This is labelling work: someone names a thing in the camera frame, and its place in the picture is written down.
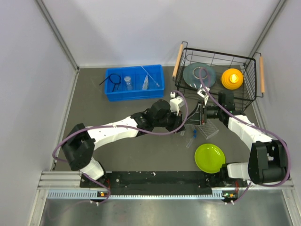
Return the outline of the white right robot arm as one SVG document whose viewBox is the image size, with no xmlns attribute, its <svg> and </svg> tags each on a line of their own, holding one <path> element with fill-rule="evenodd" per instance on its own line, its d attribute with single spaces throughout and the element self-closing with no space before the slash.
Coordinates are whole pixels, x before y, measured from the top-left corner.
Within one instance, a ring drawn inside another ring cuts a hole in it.
<svg viewBox="0 0 301 226">
<path fill-rule="evenodd" d="M 219 119 L 230 131 L 236 134 L 249 148 L 248 162 L 223 164 L 219 170 L 220 182 L 231 186 L 237 179 L 249 180 L 261 186 L 277 186 L 290 177 L 286 143 L 276 135 L 256 127 L 248 117 L 236 109 L 231 91 L 220 91 L 214 105 L 207 105 L 211 97 L 204 89 L 198 90 L 202 98 L 189 115 L 204 125 L 208 119 Z"/>
</svg>

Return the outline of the clear plastic bag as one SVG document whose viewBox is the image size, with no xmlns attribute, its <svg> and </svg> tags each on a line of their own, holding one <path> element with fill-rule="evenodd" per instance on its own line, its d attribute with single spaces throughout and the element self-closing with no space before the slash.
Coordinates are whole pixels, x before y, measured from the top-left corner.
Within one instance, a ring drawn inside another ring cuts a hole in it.
<svg viewBox="0 0 301 226">
<path fill-rule="evenodd" d="M 149 87 L 149 76 L 146 75 L 144 78 L 143 85 L 142 85 L 142 90 L 147 90 L 148 87 Z"/>
</svg>

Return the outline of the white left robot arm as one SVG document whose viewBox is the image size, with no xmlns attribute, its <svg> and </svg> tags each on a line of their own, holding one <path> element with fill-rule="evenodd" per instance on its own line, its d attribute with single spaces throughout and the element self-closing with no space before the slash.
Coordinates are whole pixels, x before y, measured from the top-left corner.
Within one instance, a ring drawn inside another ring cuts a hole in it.
<svg viewBox="0 0 301 226">
<path fill-rule="evenodd" d="M 94 151 L 121 139 L 151 134 L 155 128 L 165 128 L 168 132 L 184 130 L 180 111 L 184 105 L 181 97 L 170 101 L 160 99 L 145 111 L 118 122 L 99 127 L 78 124 L 62 144 L 62 151 L 72 171 L 80 171 L 88 175 L 95 186 L 103 186 L 107 176 L 100 162 L 93 158 Z"/>
</svg>

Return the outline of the small clear glass funnel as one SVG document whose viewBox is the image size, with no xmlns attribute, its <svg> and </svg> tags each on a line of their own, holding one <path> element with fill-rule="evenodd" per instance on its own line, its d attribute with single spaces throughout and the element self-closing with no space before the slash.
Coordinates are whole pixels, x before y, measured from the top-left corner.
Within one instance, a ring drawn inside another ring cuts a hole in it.
<svg viewBox="0 0 301 226">
<path fill-rule="evenodd" d="M 146 71 L 146 69 L 141 66 L 141 68 L 146 72 L 146 74 L 155 82 L 157 87 L 160 87 L 159 83 Z"/>
</svg>

